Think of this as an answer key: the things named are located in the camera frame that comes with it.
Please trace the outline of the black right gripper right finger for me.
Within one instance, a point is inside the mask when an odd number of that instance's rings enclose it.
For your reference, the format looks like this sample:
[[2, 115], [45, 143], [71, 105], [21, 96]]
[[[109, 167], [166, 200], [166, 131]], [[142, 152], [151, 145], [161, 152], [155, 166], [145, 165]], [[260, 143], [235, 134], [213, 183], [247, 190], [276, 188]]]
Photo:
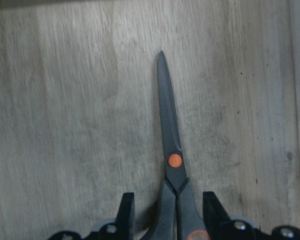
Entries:
[[222, 223], [229, 222], [230, 216], [213, 191], [202, 193], [203, 222], [211, 240], [220, 239]]

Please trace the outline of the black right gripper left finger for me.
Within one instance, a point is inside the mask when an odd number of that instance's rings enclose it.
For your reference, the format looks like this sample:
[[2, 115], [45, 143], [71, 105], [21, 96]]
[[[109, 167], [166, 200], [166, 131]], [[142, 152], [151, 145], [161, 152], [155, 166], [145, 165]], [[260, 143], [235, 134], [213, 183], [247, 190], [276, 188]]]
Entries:
[[135, 195], [126, 192], [122, 195], [117, 216], [115, 219], [117, 240], [133, 240], [135, 229]]

